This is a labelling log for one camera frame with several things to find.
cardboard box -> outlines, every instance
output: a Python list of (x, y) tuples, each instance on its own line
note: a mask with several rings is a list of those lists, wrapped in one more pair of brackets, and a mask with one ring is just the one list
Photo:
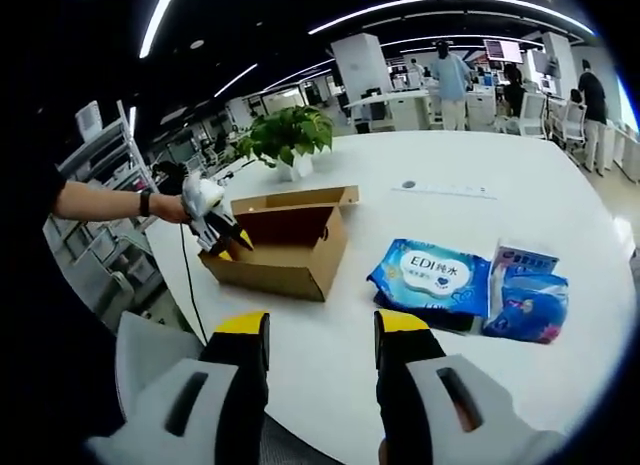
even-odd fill
[(233, 261), (204, 251), (200, 259), (220, 283), (324, 301), (347, 245), (340, 207), (358, 199), (349, 186), (236, 200), (231, 209), (254, 250), (234, 247)]

hand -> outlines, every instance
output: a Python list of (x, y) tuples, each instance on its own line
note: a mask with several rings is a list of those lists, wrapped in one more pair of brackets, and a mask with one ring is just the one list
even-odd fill
[(190, 220), (179, 195), (151, 194), (149, 197), (149, 211), (152, 215), (169, 223), (185, 223)]

black cable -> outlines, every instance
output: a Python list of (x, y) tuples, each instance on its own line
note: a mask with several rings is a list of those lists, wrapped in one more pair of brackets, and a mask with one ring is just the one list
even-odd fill
[(191, 293), (191, 303), (193, 304), (193, 310), (196, 312), (196, 317), (198, 319), (198, 325), (200, 325), (200, 331), (202, 332), (202, 337), (204, 338), (205, 346), (209, 343), (209, 339), (207, 338), (207, 334), (204, 331), (204, 326), (202, 325), (202, 319), (200, 318), (200, 312), (198, 312), (198, 307), (196, 306), (196, 299), (193, 295), (193, 283), (191, 282), (191, 270), (189, 269), (189, 260), (187, 260), (187, 249), (184, 244), (184, 229), (182, 225), (180, 227), (180, 237), (182, 238), (182, 255), (184, 256), (184, 265), (187, 267), (187, 278), (189, 279), (189, 292)]

blue package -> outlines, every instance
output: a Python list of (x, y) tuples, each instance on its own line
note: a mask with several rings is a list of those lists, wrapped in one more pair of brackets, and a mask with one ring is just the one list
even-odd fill
[(430, 243), (396, 239), (367, 277), (393, 308), (489, 316), (490, 263)]
[(483, 333), (526, 342), (551, 343), (560, 333), (567, 316), (566, 278), (536, 273), (510, 266), (494, 293), (498, 307), (485, 323)]

wristwatch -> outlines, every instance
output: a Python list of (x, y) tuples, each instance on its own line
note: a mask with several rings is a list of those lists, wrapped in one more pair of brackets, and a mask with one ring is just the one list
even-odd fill
[(148, 217), (149, 216), (149, 198), (151, 197), (151, 192), (149, 190), (143, 190), (140, 193), (140, 216)]

